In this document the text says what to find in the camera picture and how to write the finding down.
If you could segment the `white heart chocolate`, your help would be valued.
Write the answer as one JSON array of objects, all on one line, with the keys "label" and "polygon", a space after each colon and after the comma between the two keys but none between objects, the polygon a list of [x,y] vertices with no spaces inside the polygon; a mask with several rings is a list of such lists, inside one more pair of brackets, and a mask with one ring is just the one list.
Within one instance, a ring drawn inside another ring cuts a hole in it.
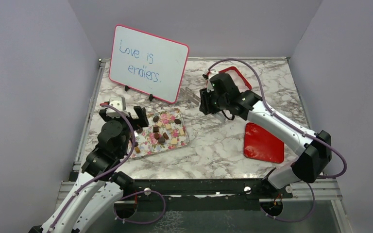
[{"label": "white heart chocolate", "polygon": [[177,138],[172,138],[170,141],[171,145],[177,145],[178,144],[178,139]]}]

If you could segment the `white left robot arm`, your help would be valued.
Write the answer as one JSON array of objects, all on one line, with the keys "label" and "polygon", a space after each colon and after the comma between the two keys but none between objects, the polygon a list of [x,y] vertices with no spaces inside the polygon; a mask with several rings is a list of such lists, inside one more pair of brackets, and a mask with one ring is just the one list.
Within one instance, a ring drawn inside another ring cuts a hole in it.
[{"label": "white left robot arm", "polygon": [[136,118],[102,104],[104,124],[96,146],[66,198],[46,222],[31,227],[31,233],[85,233],[114,201],[131,197],[134,180],[117,169],[135,149],[135,131],[149,125],[145,108],[135,106],[134,111]]}]

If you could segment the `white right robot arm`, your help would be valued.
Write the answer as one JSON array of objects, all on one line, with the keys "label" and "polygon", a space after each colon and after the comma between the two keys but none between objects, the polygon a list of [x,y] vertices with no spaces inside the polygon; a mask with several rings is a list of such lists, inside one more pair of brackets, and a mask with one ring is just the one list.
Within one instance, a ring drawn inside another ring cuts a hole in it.
[{"label": "white right robot arm", "polygon": [[241,92],[227,73],[218,73],[200,89],[200,111],[215,115],[225,110],[233,116],[254,123],[287,145],[298,158],[275,168],[263,179],[261,192],[268,198],[295,182],[313,183],[331,160],[328,145],[331,136],[325,131],[316,133],[271,109],[261,96],[251,90]]}]

